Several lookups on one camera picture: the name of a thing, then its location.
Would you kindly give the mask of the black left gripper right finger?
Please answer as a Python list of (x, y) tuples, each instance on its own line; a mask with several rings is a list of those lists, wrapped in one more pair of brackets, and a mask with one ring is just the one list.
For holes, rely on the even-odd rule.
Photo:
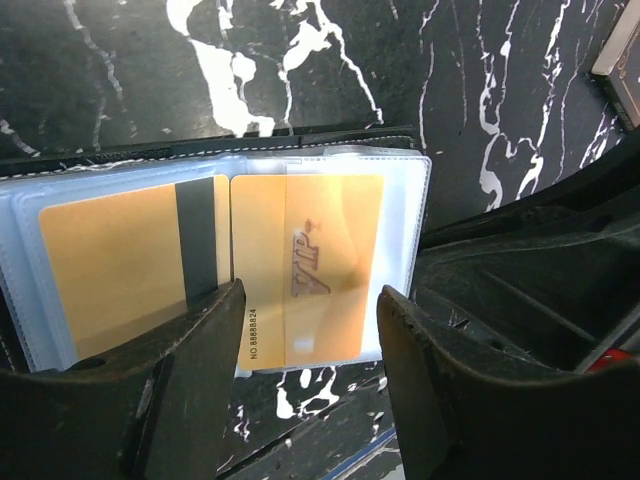
[(409, 479), (635, 479), (639, 362), (573, 374), (511, 356), (384, 287), (377, 320)]

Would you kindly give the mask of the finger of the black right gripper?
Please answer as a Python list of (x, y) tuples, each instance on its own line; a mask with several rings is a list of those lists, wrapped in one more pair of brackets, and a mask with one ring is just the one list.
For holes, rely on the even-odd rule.
[(533, 361), (584, 372), (639, 353), (639, 153), (429, 234), (414, 302)]

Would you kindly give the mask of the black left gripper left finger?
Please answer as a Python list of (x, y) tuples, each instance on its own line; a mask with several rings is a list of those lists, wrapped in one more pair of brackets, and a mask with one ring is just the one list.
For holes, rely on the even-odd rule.
[(214, 478), (245, 305), (233, 281), (68, 370), (3, 370), (2, 477)]

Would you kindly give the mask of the gold magnetic stripe card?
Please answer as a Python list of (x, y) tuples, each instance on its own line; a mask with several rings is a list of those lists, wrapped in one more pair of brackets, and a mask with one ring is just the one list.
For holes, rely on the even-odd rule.
[(230, 281), (229, 187), (214, 175), (39, 213), (76, 359), (185, 313)]

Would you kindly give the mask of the blue credit card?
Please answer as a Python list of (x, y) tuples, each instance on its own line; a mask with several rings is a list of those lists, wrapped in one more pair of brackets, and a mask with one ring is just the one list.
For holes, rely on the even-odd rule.
[(1, 164), (1, 364), (64, 370), (246, 292), (240, 376), (378, 361), (413, 276), (431, 159), (411, 138), (248, 138)]

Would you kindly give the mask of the gold VIP card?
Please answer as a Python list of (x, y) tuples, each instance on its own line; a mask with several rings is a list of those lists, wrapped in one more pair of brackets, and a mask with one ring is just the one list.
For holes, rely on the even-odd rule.
[(234, 275), (246, 309), (245, 371), (360, 356), (380, 175), (242, 175), (230, 183)]

